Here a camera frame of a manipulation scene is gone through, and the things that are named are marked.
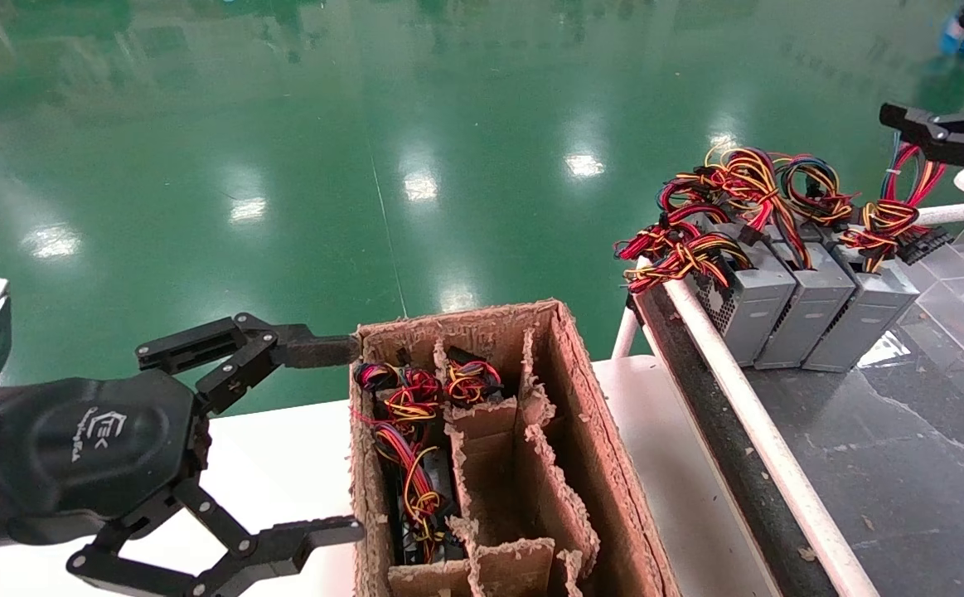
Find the black connector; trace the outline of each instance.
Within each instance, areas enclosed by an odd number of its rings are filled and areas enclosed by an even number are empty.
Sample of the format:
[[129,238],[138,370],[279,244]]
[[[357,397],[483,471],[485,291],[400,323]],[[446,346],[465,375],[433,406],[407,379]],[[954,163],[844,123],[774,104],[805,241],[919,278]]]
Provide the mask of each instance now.
[[755,246],[759,241],[768,240],[768,238],[768,235],[765,235],[761,231],[755,230],[750,226],[739,228],[739,234],[736,235],[736,240],[744,243],[746,246]]
[[916,264],[917,261],[928,257],[940,246],[949,245],[952,236],[942,226],[935,226],[922,235],[914,238],[899,238],[898,257],[906,265]]

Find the cardboard flap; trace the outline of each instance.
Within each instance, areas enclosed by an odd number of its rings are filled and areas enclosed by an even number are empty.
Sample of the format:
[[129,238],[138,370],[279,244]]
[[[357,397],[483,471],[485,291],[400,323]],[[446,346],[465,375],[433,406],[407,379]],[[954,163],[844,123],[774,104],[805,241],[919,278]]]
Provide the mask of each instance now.
[[581,574],[581,552],[564,549],[556,553],[556,559],[562,564],[566,581],[566,597],[584,597],[581,594],[581,589],[577,586],[577,578]]

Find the gray power supply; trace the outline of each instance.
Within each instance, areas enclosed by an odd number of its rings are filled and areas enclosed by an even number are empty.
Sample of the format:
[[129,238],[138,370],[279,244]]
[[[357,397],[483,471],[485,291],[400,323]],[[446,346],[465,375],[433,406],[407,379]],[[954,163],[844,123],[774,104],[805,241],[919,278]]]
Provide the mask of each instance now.
[[[797,287],[762,354],[754,359],[754,369],[800,366],[856,288],[854,280],[823,246],[807,242],[807,250],[814,269],[790,272]],[[793,262],[792,250],[782,242],[773,243],[773,253],[779,260]]]
[[[735,224],[708,228],[732,239],[739,233]],[[746,246],[740,242],[739,248],[747,254],[754,269],[730,271],[728,288],[721,288],[701,274],[693,276],[691,286],[736,362],[749,366],[762,351],[773,324],[783,313],[785,303],[795,290],[795,279],[765,243]]]
[[875,274],[864,274],[856,271],[865,261],[857,250],[837,245],[831,249],[831,257],[854,280],[857,289],[802,363],[802,369],[849,371],[920,294],[899,262],[886,260]]

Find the cardboard compartment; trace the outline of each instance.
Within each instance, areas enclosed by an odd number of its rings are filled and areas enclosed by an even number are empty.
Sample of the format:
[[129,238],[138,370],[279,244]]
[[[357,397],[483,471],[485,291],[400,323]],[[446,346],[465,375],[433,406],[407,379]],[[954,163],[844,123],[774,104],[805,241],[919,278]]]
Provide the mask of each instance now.
[[[352,421],[353,509],[367,531],[356,549],[360,597],[678,596],[640,481],[562,303],[415,318],[357,333],[369,362],[391,360],[406,347],[415,366],[429,360],[440,370],[444,348],[458,347],[500,371],[504,396],[518,393],[445,411],[462,513],[450,526],[466,548],[463,563],[390,568],[378,454],[367,425]],[[371,414],[356,385],[350,400]]]
[[535,383],[555,405],[555,416],[541,421],[555,464],[584,500],[602,542],[594,562],[583,559],[578,585],[587,596],[677,595],[640,479],[572,322],[561,309],[553,324],[539,326],[531,360]]
[[516,407],[511,398],[445,415],[460,512],[477,522],[479,545],[550,537],[557,548],[594,559],[599,539],[584,503],[556,468],[540,427],[516,430]]

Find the cardboard divider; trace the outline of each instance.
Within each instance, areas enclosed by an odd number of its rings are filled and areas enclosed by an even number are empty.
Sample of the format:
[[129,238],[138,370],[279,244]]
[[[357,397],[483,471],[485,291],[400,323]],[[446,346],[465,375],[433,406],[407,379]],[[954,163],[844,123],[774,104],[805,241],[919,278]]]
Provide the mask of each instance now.
[[539,425],[516,428],[519,405],[509,398],[445,413],[460,512],[477,521],[479,545],[551,537],[560,549],[584,553],[591,566],[599,537],[583,500],[566,484]]
[[598,587],[611,595],[677,594],[640,480],[625,450],[614,448],[621,442],[618,427],[592,372],[583,371],[588,353],[572,330],[551,325],[535,337],[534,368],[558,412],[546,427],[556,464],[603,541],[594,564],[583,559],[578,585],[585,594]]
[[558,590],[559,587],[555,583],[550,583],[555,590],[550,590],[549,593],[553,597],[584,597],[580,587],[577,586],[577,579],[581,575],[581,552],[564,549],[556,553],[556,559],[562,564],[562,573],[564,573],[562,578],[565,582],[562,590]]
[[592,528],[584,502],[567,483],[565,473],[555,464],[545,432],[539,425],[526,427],[523,449],[516,451],[519,484],[526,488],[531,517],[555,540],[560,549],[581,553],[583,570],[591,570],[600,549],[599,535]]
[[471,590],[468,560],[390,568],[392,597],[479,597]]
[[478,547],[477,587],[484,597],[537,597],[549,592],[555,541],[522,539]]
[[463,492],[460,513],[477,522],[479,545],[541,536],[531,509],[523,507],[528,499],[516,475],[521,468],[515,454],[516,409],[518,400],[509,398],[497,405],[452,409],[445,415],[453,475]]

